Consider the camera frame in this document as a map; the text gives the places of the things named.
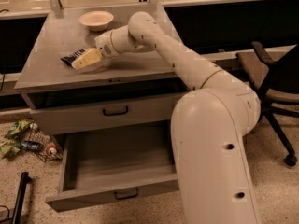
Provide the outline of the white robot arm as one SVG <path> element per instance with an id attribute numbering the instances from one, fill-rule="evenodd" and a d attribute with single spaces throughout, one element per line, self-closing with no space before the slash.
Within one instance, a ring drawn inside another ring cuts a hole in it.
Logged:
<path id="1" fill-rule="evenodd" d="M 188 88 L 171 118 L 171 139 L 187 224 L 261 224 L 243 146 L 261 105 L 255 91 L 168 35 L 146 12 L 99 35 L 76 69 L 125 52 L 155 50 Z"/>

